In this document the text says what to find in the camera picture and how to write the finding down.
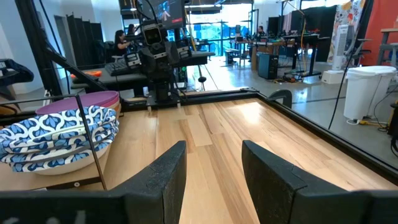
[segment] computer tower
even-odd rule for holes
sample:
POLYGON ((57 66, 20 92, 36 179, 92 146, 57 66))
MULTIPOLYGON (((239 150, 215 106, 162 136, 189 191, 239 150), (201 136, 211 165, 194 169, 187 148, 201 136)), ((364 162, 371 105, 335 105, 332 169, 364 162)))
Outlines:
POLYGON ((273 80, 278 75, 278 55, 260 54, 258 74, 260 77, 273 80))

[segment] stacked bowl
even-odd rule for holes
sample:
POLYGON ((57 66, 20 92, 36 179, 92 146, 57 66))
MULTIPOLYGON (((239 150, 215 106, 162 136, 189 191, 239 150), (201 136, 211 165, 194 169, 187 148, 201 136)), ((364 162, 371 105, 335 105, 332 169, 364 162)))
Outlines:
MULTIPOLYGON (((100 158, 119 131, 114 110, 120 109, 119 95, 112 91, 90 93, 81 96, 81 101, 100 158)), ((76 99, 57 101, 37 114, 0 130, 0 162, 9 164, 14 172, 42 175, 65 174, 94 162, 76 99)))

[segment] trash can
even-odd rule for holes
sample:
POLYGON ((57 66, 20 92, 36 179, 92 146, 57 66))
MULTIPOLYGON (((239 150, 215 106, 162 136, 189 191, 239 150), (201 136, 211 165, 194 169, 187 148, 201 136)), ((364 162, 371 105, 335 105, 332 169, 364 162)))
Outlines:
POLYGON ((349 69, 344 116, 349 119, 373 116, 374 107, 386 95, 389 83, 395 75, 397 69, 390 66, 349 69))

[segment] pink bowl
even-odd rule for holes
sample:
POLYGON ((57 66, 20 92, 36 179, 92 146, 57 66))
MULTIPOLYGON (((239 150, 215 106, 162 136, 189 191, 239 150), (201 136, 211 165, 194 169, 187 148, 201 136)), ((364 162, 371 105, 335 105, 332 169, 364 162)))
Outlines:
POLYGON ((115 99, 113 99, 113 100, 111 100, 111 101, 109 101, 109 102, 107 102, 107 103, 105 103, 105 104, 103 104, 101 106, 102 107, 110 107, 110 106, 114 105, 117 102, 119 102, 119 96, 115 97, 115 99))
MULTIPOLYGON (((81 103, 83 106, 104 106, 104 105, 113 105, 115 102, 119 100, 119 93, 116 91, 100 91, 95 93, 89 93, 80 96, 81 103)), ((36 110, 36 114, 51 114, 58 113, 60 111, 65 110, 73 110, 77 109, 77 102, 75 97, 71 97, 65 100, 60 100, 54 103, 51 103, 47 106, 43 106, 36 110)))

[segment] wooden table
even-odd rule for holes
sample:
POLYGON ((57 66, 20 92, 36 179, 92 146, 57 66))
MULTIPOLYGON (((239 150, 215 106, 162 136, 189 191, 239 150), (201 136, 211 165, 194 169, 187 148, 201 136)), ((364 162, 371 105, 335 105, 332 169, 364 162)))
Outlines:
POLYGON ((388 37, 390 36, 390 33, 398 32, 398 28, 382 29, 381 32, 383 33, 383 39, 381 40, 379 56, 377 57, 377 65, 381 65, 383 63, 384 53, 386 52, 386 50, 392 50, 393 49, 392 45, 387 44, 388 37))
POLYGON ((125 113, 104 178, 112 189, 185 140, 180 223, 259 223, 243 174, 244 139, 346 190, 398 189, 256 98, 125 113))

